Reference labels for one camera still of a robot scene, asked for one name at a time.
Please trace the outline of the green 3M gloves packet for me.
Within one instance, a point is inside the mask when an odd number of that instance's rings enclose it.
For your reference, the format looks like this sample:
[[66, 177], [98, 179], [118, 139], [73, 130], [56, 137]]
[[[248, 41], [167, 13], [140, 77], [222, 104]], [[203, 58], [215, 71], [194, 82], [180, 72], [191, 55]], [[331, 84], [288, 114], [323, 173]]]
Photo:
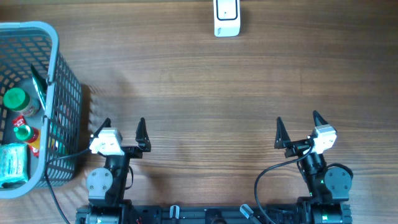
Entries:
[[46, 98], [47, 98], [47, 82], [46, 79], [44, 79], [40, 73], [37, 71], [37, 69], [34, 67], [32, 64], [30, 66], [31, 73], [32, 73], [32, 81], [35, 86], [35, 90], [38, 94], [40, 103], [43, 107], [43, 109], [46, 109]]

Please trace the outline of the red coffee stick sachet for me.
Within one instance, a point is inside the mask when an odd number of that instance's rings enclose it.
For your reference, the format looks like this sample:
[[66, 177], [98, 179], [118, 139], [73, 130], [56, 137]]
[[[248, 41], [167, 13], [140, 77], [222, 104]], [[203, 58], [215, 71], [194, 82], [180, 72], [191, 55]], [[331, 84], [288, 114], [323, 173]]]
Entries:
[[[23, 124], [28, 125], [22, 115], [18, 116], [16, 119], [13, 119], [12, 123], [13, 123], [14, 127], [19, 127], [19, 126], [21, 126]], [[29, 145], [28, 145], [28, 148], [33, 153], [32, 148]], [[39, 153], [33, 153], [34, 157], [39, 157]]]

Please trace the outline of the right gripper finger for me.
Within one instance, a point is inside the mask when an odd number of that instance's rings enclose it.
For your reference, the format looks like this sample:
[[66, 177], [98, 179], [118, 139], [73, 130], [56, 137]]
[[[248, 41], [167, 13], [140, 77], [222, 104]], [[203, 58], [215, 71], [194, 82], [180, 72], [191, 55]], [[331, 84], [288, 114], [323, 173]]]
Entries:
[[321, 114], [317, 110], [313, 111], [313, 120], [315, 126], [323, 126], [328, 124], [328, 122], [321, 116]]
[[277, 129], [276, 129], [276, 135], [275, 135], [274, 148], [275, 149], [287, 148], [287, 147], [289, 147], [291, 140], [290, 140], [287, 130], [284, 126], [283, 120], [279, 116], [276, 119], [276, 121], [277, 121]]

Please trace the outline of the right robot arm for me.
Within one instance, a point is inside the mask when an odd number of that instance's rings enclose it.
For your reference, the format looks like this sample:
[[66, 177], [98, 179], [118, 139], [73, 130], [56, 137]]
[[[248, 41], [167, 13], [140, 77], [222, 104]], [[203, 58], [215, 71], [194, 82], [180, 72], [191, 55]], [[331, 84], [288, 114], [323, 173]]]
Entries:
[[349, 191], [353, 172], [339, 163], [327, 164], [323, 153], [332, 148], [337, 130], [319, 112], [313, 112], [315, 127], [311, 135], [291, 141], [282, 118], [277, 118], [274, 147], [285, 149], [285, 157], [297, 157], [296, 165], [310, 195], [296, 203], [268, 205], [267, 214], [274, 223], [352, 223]]

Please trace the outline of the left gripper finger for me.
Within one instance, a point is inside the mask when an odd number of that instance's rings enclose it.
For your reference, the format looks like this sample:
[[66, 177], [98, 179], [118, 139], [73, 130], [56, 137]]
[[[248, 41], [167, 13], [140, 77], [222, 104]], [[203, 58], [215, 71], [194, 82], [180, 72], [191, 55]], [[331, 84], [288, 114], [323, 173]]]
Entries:
[[111, 127], [111, 120], [109, 118], [106, 118], [103, 124], [92, 134], [92, 137], [97, 138], [102, 129], [110, 127]]
[[136, 129], [136, 142], [140, 149], [150, 149], [151, 143], [146, 128], [145, 118], [141, 118]]

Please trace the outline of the red sauce bottle green cap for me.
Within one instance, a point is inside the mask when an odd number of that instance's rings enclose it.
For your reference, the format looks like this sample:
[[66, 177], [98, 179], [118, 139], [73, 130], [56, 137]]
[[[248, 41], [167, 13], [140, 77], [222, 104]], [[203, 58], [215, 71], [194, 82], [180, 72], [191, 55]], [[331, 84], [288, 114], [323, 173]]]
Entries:
[[31, 148], [33, 153], [39, 153], [39, 149], [40, 149], [40, 130], [23, 124], [19, 127], [15, 127], [13, 129], [16, 138], [18, 138], [18, 140], [25, 142], [26, 144], [28, 144]]

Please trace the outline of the green lid jar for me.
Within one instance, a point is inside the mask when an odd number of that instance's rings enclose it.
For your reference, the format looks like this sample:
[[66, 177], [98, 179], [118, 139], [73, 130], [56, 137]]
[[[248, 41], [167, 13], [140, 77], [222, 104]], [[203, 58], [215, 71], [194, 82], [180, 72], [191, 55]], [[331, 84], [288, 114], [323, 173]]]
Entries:
[[21, 88], [8, 90], [3, 102], [8, 109], [26, 117], [34, 116], [40, 110], [40, 102]]

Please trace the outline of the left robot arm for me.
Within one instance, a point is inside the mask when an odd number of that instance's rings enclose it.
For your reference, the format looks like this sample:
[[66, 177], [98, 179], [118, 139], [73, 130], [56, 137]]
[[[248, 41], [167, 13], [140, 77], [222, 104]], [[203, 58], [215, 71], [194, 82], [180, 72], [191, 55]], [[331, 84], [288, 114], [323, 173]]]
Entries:
[[151, 151], [146, 121], [141, 118], [136, 129], [136, 146], [122, 146], [119, 129], [106, 118], [90, 137], [89, 150], [105, 158], [103, 167], [92, 170], [86, 179], [89, 204], [76, 212], [77, 223], [141, 223], [131, 200], [124, 198], [127, 176], [133, 175], [131, 159], [141, 159]]

